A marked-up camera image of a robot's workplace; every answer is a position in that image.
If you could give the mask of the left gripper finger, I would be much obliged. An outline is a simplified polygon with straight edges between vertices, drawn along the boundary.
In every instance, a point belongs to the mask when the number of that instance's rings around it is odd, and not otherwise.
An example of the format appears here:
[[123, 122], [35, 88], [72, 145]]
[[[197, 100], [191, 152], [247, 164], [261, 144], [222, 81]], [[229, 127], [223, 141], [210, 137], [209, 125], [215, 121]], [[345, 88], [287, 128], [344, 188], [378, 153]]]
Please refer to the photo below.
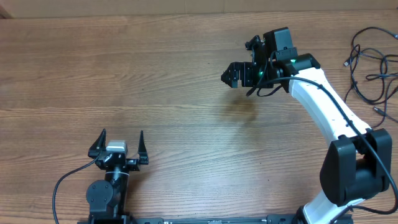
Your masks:
[[106, 149], [106, 130], [103, 129], [97, 140], [88, 150], [88, 157], [96, 159]]
[[149, 157], [146, 149], [146, 145], [144, 142], [144, 132], [141, 130], [140, 138], [139, 138], [139, 145], [138, 145], [138, 155], [139, 155], [139, 163], [140, 164], [148, 164]]

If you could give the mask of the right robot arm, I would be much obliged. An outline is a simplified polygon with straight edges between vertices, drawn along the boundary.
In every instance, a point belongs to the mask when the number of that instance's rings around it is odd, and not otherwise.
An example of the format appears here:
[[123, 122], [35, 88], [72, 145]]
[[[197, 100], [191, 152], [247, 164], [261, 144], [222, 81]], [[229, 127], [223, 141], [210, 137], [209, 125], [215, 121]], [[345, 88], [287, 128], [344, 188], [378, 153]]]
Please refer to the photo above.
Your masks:
[[348, 108], [315, 57], [298, 54], [288, 28], [257, 35], [245, 47], [251, 61], [231, 63], [222, 82], [246, 87], [249, 94], [285, 90], [307, 110], [328, 144], [320, 193], [294, 214], [266, 216], [266, 223], [352, 223], [350, 212], [362, 209], [365, 200], [397, 190], [391, 135], [373, 129]]

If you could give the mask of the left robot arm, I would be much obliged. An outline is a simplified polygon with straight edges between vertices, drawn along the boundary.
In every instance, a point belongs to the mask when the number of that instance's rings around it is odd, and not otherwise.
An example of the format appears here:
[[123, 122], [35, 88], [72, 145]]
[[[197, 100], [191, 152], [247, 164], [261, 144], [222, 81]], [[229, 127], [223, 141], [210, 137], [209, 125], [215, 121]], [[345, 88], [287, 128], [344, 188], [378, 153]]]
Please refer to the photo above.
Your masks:
[[105, 171], [104, 179], [93, 182], [86, 191], [90, 211], [88, 223], [135, 223], [132, 215], [125, 211], [129, 173], [148, 165], [149, 156], [144, 143], [144, 133], [140, 133], [138, 158], [128, 158], [128, 148], [124, 140], [106, 142], [106, 130], [88, 150], [88, 157]]

